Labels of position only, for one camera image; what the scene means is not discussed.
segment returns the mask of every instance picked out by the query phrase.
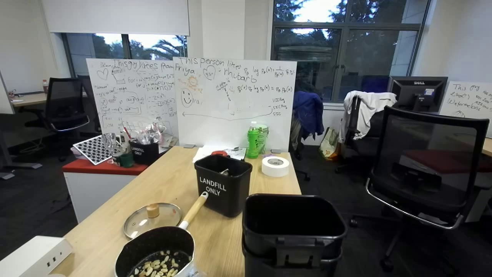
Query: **green water bottle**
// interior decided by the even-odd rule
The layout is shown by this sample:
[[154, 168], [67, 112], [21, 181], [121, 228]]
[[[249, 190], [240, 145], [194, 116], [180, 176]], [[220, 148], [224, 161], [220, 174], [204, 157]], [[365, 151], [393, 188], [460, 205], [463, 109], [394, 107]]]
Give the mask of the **green water bottle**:
[[258, 154], [260, 152], [260, 148], [258, 147], [259, 136], [260, 136], [260, 131], [256, 127], [256, 121], [251, 121], [249, 130], [247, 132], [247, 141], [249, 143], [249, 147], [246, 151], [246, 157], [250, 159], [258, 158]]

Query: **blue jacket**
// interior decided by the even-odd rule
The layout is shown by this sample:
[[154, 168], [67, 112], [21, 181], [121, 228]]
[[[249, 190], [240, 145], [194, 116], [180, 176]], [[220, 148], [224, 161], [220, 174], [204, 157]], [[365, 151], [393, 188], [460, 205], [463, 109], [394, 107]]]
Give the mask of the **blue jacket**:
[[322, 135], [323, 127], [323, 102], [316, 93], [296, 91], [294, 93], [294, 116], [299, 119], [302, 127], [302, 137], [306, 139], [310, 134]]

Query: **computer monitor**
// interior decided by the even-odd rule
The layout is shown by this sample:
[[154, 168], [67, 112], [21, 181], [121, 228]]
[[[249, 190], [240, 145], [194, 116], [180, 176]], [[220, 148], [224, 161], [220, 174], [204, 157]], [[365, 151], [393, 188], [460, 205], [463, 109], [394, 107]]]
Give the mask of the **computer monitor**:
[[397, 95], [393, 107], [439, 112], [448, 77], [390, 77], [388, 91]]

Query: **white power strip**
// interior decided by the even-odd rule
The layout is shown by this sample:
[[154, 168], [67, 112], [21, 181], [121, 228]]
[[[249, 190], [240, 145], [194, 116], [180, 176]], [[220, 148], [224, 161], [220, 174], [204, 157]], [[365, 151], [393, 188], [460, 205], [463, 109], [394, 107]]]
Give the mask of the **white power strip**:
[[0, 261], [2, 276], [45, 277], [71, 252], [64, 238], [36, 236]]

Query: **white tape roll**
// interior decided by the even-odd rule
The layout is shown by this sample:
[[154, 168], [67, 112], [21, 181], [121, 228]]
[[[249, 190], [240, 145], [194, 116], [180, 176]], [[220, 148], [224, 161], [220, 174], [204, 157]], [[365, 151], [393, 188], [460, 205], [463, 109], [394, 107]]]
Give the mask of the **white tape roll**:
[[266, 157], [261, 161], [261, 171], [268, 176], [282, 177], [289, 173], [289, 161], [282, 157]]

